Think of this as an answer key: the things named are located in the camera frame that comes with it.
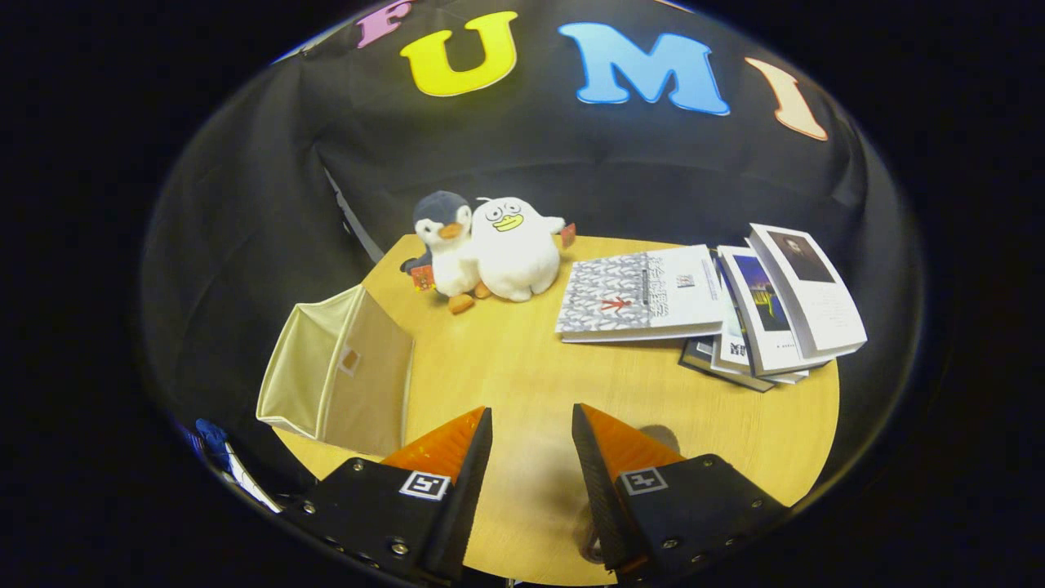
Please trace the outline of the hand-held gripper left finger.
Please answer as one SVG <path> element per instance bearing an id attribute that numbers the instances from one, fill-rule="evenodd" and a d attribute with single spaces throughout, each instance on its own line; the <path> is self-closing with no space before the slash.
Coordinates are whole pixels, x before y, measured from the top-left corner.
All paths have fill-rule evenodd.
<path id="1" fill-rule="evenodd" d="M 452 585 L 464 570 L 493 438 L 477 407 L 380 461 L 347 458 L 282 511 L 294 530 L 408 585 Z"/>

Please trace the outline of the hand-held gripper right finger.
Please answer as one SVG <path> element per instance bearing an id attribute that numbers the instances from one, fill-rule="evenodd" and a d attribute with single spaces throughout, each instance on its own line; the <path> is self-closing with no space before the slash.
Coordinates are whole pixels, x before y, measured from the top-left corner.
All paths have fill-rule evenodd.
<path id="1" fill-rule="evenodd" d="M 614 416 L 572 409 L 603 565 L 620 583 L 675 583 L 777 530 L 791 509 L 732 464 L 683 457 Z"/>

